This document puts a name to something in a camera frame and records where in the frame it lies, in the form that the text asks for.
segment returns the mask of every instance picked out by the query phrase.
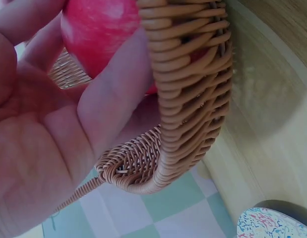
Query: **woven basket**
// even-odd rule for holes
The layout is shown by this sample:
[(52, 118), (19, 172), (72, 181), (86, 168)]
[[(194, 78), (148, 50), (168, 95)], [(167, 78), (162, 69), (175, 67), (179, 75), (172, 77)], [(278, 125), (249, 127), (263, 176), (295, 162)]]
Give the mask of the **woven basket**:
[[(98, 177), (57, 211), (104, 182), (137, 194), (160, 191), (203, 158), (228, 112), (233, 60), (225, 4), (220, 0), (137, 4), (149, 39), (161, 124), (106, 151), (95, 165)], [(189, 55), (201, 49), (204, 56), (191, 62)], [(51, 77), (62, 88), (90, 80), (65, 50)]]

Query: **palm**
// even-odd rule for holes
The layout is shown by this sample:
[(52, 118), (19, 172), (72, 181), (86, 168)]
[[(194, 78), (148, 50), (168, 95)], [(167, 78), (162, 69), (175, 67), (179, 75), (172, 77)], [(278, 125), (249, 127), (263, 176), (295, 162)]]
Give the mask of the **palm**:
[[(35, 1), (61, 8), (61, 1)], [(22, 13), (19, 2), (6, 11)], [(39, 9), (21, 6), (25, 16), (29, 9)], [(14, 35), (22, 27), (10, 26), (7, 15), (13, 14), (0, 12), (0, 238), (42, 222), (71, 195), (106, 149), (159, 122), (156, 99), (143, 100), (151, 71), (149, 61), (144, 61), (141, 33), (126, 42), (90, 85), (64, 91), (47, 75), (63, 48), (59, 20), (39, 32), (17, 63), (13, 45), (29, 36)], [(131, 55), (133, 59), (124, 62)]]

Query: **colorful speckled object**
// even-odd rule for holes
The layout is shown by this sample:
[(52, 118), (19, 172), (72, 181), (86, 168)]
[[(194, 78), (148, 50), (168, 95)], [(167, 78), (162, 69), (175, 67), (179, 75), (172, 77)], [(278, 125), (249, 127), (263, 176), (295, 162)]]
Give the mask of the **colorful speckled object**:
[(267, 208), (251, 208), (237, 224), (238, 238), (307, 238), (307, 227), (297, 220)]

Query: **checkered floor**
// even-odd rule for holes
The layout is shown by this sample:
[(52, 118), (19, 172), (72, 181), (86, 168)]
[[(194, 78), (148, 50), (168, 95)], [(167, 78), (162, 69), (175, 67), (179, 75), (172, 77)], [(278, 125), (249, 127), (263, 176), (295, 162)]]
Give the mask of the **checkered floor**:
[(233, 238), (236, 235), (213, 181), (202, 178), (196, 167), (152, 195), (130, 194), (104, 184), (49, 218), (43, 230), (45, 238)]

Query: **green tile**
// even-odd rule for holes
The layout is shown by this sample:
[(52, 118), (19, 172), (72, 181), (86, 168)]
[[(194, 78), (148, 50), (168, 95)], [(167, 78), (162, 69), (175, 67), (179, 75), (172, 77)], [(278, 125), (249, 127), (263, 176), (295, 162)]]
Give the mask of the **green tile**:
[(52, 215), (42, 229), (44, 238), (95, 238), (79, 202)]
[(233, 238), (236, 235), (236, 226), (234, 225), (225, 203), (219, 193), (207, 198), (208, 204), (213, 215), (227, 238)]
[(162, 191), (141, 197), (153, 222), (177, 214), (205, 199), (190, 172)]
[(160, 235), (154, 225), (149, 225), (141, 230), (124, 235), (122, 238), (160, 238)]

